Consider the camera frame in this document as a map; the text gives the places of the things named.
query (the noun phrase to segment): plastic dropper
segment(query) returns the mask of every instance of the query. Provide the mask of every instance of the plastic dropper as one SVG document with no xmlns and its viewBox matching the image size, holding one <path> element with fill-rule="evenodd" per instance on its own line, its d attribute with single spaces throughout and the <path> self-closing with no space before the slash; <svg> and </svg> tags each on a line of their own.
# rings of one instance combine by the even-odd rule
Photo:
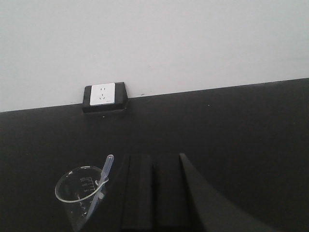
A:
<svg viewBox="0 0 309 232">
<path fill-rule="evenodd" d="M 101 179 L 98 182 L 98 188 L 99 188 L 100 185 L 102 185 L 102 183 L 108 177 L 108 174 L 110 173 L 113 161 L 114 161 L 114 155 L 108 155 L 106 157 L 105 164 L 104 164 L 104 167 L 103 167 L 102 172 L 101 172 Z M 97 191 L 96 194 L 94 195 L 93 200 L 91 202 L 91 205 L 89 207 L 89 210 L 88 210 L 88 213 L 87 213 L 87 220 L 92 215 L 100 194 L 101 194 L 101 190 L 99 189 L 99 191 Z"/>
</svg>

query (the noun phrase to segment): black countertop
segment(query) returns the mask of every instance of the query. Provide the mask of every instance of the black countertop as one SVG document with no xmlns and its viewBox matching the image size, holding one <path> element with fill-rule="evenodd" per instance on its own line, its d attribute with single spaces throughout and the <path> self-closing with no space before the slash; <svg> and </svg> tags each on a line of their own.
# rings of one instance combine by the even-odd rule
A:
<svg viewBox="0 0 309 232">
<path fill-rule="evenodd" d="M 282 231 L 309 231 L 309 79 L 0 113 L 0 231 L 70 231 L 54 196 L 75 167 L 184 152 L 227 199 Z"/>
</svg>

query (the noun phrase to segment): glass beaker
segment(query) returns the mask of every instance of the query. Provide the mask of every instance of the glass beaker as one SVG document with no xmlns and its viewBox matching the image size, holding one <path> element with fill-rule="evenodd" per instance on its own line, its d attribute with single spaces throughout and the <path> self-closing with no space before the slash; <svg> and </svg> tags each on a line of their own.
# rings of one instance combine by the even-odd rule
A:
<svg viewBox="0 0 309 232">
<path fill-rule="evenodd" d="M 63 203 L 75 232 L 84 226 L 105 195 L 104 184 L 108 178 L 98 186 L 101 171 L 95 166 L 75 168 L 56 184 L 55 195 Z"/>
</svg>

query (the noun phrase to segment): electrical socket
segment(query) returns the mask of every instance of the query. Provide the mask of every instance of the electrical socket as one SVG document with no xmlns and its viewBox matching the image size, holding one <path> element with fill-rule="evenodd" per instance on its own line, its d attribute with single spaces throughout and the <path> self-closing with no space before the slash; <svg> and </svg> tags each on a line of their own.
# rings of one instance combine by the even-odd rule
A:
<svg viewBox="0 0 309 232">
<path fill-rule="evenodd" d="M 86 86 L 83 112 L 124 110 L 128 102 L 124 82 Z"/>
<path fill-rule="evenodd" d="M 115 83 L 93 85 L 90 93 L 90 105 L 115 103 Z"/>
</svg>

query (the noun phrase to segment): black curved object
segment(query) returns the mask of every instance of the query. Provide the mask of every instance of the black curved object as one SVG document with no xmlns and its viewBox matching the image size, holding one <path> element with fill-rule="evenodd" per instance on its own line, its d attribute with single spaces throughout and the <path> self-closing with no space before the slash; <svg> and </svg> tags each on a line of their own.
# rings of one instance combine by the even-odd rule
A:
<svg viewBox="0 0 309 232">
<path fill-rule="evenodd" d="M 206 232 L 279 232 L 253 218 L 215 190 L 180 154 L 196 231 Z"/>
</svg>

